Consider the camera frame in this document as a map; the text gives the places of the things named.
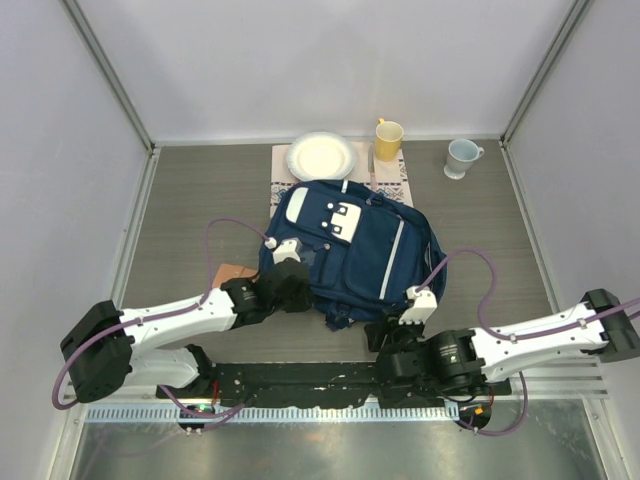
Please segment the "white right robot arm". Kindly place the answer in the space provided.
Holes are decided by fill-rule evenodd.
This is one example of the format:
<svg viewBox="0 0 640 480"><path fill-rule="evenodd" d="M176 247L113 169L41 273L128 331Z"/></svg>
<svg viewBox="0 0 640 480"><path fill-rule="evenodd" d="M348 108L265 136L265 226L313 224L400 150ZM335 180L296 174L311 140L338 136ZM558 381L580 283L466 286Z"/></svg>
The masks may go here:
<svg viewBox="0 0 640 480"><path fill-rule="evenodd" d="M587 292L557 314L501 328L446 330L424 337L437 301L428 289L411 287L409 307L387 313L365 328L376 353L383 396L485 395L528 368L563 358L596 356L604 363L639 355L639 334L626 306L604 289Z"/></svg>

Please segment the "brown leather wallet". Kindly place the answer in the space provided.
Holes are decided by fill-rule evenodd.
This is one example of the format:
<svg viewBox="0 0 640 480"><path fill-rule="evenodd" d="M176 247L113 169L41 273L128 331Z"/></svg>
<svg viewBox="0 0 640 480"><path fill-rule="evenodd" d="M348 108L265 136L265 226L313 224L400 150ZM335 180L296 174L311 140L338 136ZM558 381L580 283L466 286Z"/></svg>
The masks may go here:
<svg viewBox="0 0 640 480"><path fill-rule="evenodd" d="M234 264L222 264L212 281L213 288L219 288L223 283L237 279L255 277L258 272L254 269Z"/></svg>

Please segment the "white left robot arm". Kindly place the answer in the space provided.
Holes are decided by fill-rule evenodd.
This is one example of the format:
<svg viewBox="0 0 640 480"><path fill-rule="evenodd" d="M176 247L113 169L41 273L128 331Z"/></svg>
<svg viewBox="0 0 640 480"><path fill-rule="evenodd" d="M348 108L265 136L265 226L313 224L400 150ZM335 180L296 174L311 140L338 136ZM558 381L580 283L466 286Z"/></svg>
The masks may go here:
<svg viewBox="0 0 640 480"><path fill-rule="evenodd" d="M257 277L235 278L201 297L146 309L118 309L113 301L93 305L61 341L76 403L104 399L123 386L148 380L205 397L213 385L203 351L167 345L199 334L255 325L278 311L305 312L313 304L306 265L288 258Z"/></svg>

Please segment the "blue student backpack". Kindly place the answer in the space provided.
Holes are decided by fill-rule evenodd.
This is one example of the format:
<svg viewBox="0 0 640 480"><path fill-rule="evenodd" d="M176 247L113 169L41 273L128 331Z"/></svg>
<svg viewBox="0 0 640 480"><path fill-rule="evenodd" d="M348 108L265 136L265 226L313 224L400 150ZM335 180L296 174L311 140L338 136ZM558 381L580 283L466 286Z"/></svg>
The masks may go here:
<svg viewBox="0 0 640 480"><path fill-rule="evenodd" d="M314 307L333 331L406 309L411 287L423 285L437 299L445 293L446 255L424 214L357 182L295 184L266 235L300 241Z"/></svg>

